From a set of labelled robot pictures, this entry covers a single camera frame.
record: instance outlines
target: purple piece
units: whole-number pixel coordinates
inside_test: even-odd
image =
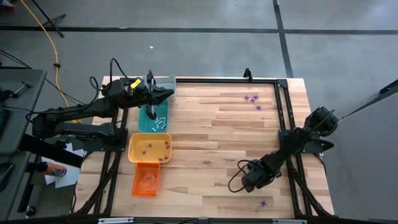
[[[261,201],[260,203],[261,203],[261,207],[266,207],[268,205],[265,200]]]

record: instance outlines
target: wooden table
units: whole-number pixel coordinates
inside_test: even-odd
[[[108,82],[109,78],[105,77],[103,83]],[[304,80],[288,79],[288,83],[296,125],[303,126],[310,114]],[[285,108],[282,90],[280,94]],[[246,95],[259,95],[259,99],[253,104],[244,99]],[[257,110],[256,105],[261,105],[262,110]],[[129,110],[129,136],[139,132],[138,115],[138,108]],[[94,118],[93,124],[103,122],[110,122],[110,119]],[[172,135],[173,153],[171,160],[161,166],[158,195],[155,198],[131,195],[136,165],[129,162],[124,152],[112,216],[294,217],[285,165],[282,177],[262,189],[234,194],[227,187],[230,178],[238,171],[236,163],[239,160],[258,159],[278,149],[279,129],[274,87],[270,84],[178,83],[176,100],[170,103],[167,130]],[[76,210],[97,187],[103,157],[103,152],[94,152],[82,165],[76,187]],[[309,189],[326,211],[333,213],[322,164],[310,154],[303,154],[303,164]],[[236,178],[231,187],[242,187],[240,178]],[[297,193],[304,212],[302,193],[300,190]],[[101,211],[107,194],[108,189],[104,191]],[[261,207],[262,200],[268,206]]]

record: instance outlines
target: gray concrete floor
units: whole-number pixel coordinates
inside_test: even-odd
[[[272,0],[37,2],[50,16],[67,13],[62,26],[277,28]],[[280,0],[279,4],[285,29],[398,29],[395,0]],[[0,24],[35,26],[23,6],[19,2],[16,6],[13,13],[0,12]],[[62,64],[62,89],[81,101],[92,99],[95,93],[88,77],[102,80],[111,57],[129,75],[144,75],[151,69],[156,75],[240,77],[249,67],[255,77],[286,77],[278,34],[65,32],[61,39],[52,32],[51,36]],[[398,78],[398,35],[287,34],[286,39],[294,77],[305,79],[313,109],[326,106],[342,117]],[[43,32],[0,31],[0,49],[47,70],[47,78],[55,80],[53,50]],[[45,85],[36,110],[60,105],[60,95]],[[362,213],[360,204],[351,206],[349,177],[336,173],[342,167],[339,156],[327,152],[325,162],[336,214],[372,218]],[[37,217],[67,213],[72,194],[71,187],[45,187],[38,193]]]

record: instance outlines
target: black clamp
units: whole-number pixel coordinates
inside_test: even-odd
[[[243,78],[249,77],[249,82],[253,82],[253,76],[251,75],[250,69],[247,68],[244,71]]]

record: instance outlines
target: small white object on floor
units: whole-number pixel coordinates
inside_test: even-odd
[[[78,156],[83,157],[84,151],[82,149],[74,151],[72,148],[72,143],[67,144],[67,148],[65,149],[66,151],[72,152]],[[54,161],[52,159],[48,159],[45,157],[42,157],[43,162],[51,162],[53,164],[65,166],[67,168],[67,173],[63,177],[54,177],[50,175],[45,175],[45,182],[46,184],[51,184],[52,182],[55,182],[55,188],[60,188],[60,187],[65,187],[69,185],[73,185],[77,182],[79,179],[80,175],[80,169],[74,166],[66,165],[61,162]]]

